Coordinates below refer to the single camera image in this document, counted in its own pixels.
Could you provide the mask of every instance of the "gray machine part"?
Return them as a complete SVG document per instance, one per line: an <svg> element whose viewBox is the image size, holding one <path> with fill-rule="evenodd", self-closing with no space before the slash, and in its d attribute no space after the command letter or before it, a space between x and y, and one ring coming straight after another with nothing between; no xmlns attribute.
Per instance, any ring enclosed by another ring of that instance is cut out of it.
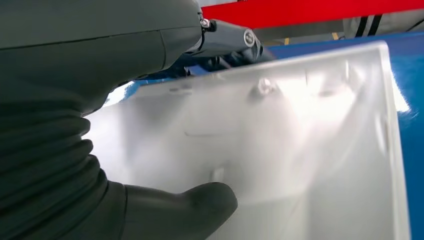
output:
<svg viewBox="0 0 424 240"><path fill-rule="evenodd" d="M82 116L115 86L198 42L200 11L194 0L0 3L0 239L204 240L230 217L228 186L111 182L81 139Z"/></svg>
<svg viewBox="0 0 424 240"><path fill-rule="evenodd" d="M203 43L195 57L216 57L231 52L242 52L255 45L255 34L250 28L234 25L220 20L207 20L202 27L205 29Z"/></svg>
<svg viewBox="0 0 424 240"><path fill-rule="evenodd" d="M65 84L90 113L116 85L166 69L194 46L199 11L194 0L3 1L1 72Z"/></svg>

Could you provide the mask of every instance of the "metal bolt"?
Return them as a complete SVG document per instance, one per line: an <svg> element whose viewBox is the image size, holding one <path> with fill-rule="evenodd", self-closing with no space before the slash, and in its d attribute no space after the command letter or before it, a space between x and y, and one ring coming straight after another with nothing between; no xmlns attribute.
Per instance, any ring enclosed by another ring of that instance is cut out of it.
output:
<svg viewBox="0 0 424 240"><path fill-rule="evenodd" d="M255 34L252 30L248 29L244 32L244 42L251 48L255 44Z"/></svg>
<svg viewBox="0 0 424 240"><path fill-rule="evenodd" d="M211 27L211 22L208 20L208 19L202 19L202 20L200 20L200 25L203 27L203 28L205 28L205 29L208 29L208 28L210 28Z"/></svg>

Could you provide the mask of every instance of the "red panel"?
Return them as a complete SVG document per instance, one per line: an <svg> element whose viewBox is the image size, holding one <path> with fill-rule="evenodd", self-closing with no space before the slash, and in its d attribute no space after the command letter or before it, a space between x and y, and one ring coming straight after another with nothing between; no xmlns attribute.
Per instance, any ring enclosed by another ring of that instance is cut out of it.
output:
<svg viewBox="0 0 424 240"><path fill-rule="evenodd" d="M424 0L247 0L202 9L208 19L266 28L424 9Z"/></svg>

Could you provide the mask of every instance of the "black cable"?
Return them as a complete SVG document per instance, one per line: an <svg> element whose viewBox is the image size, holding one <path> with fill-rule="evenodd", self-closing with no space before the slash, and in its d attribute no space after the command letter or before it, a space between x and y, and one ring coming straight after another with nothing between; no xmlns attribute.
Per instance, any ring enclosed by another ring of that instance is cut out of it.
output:
<svg viewBox="0 0 424 240"><path fill-rule="evenodd" d="M380 21L382 20L383 15L375 15L372 19L371 27L369 28L368 36L374 36L379 29Z"/></svg>
<svg viewBox="0 0 424 240"><path fill-rule="evenodd" d="M421 20L419 20L419 21L417 21L413 26L411 26L410 28L408 28L406 30L406 32L409 32L409 31L413 30L414 28L418 27L418 25L422 24L423 22L424 22L424 18L421 19Z"/></svg>
<svg viewBox="0 0 424 240"><path fill-rule="evenodd" d="M367 26L367 21L368 21L367 16L363 16L360 18L360 22L359 22L358 29L356 31L355 38L362 37L365 31L365 27Z"/></svg>

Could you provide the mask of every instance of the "white plastic panel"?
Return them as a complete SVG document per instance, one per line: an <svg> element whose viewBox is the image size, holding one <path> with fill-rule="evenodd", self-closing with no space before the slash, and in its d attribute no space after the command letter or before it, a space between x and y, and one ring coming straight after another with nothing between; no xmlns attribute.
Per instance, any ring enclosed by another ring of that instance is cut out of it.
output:
<svg viewBox="0 0 424 240"><path fill-rule="evenodd" d="M407 240L388 49L375 43L145 86L88 117L108 178L239 208L211 240Z"/></svg>

